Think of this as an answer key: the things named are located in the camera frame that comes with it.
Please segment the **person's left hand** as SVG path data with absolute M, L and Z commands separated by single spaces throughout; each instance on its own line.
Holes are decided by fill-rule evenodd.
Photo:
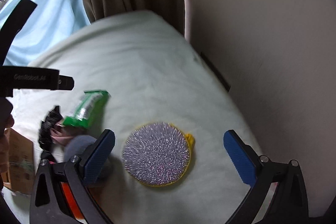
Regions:
M 12 111 L 13 105 L 6 98 L 1 98 L 1 173 L 6 172 L 8 169 L 9 141 L 5 135 L 5 130 L 14 125 Z

